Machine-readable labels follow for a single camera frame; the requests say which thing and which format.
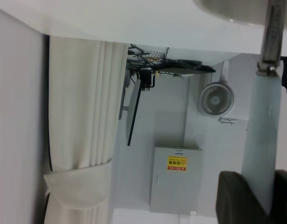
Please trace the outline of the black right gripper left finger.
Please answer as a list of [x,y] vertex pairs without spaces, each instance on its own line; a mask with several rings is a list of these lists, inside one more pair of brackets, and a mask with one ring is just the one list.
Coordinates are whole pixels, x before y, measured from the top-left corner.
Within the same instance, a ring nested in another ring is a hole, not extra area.
[[232,171],[219,174],[216,216],[219,224],[271,223],[245,179]]

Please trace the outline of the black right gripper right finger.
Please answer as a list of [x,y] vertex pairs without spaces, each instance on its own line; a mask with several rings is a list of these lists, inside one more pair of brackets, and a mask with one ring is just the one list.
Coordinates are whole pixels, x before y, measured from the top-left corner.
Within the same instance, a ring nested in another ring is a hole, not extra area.
[[287,171],[285,170],[275,172],[273,216],[277,224],[287,224]]

